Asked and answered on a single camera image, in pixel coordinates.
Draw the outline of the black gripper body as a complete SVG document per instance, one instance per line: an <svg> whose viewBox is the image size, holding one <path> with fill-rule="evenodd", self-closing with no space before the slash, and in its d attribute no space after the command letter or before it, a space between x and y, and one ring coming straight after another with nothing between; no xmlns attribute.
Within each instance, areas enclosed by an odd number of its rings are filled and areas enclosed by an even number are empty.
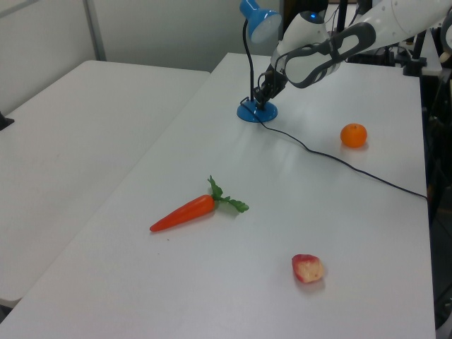
<svg viewBox="0 0 452 339"><path fill-rule="evenodd" d="M287 79L284 74L275 69L267 69L258 77L258 98L260 101L269 101L278 95L286 86Z"/></svg>

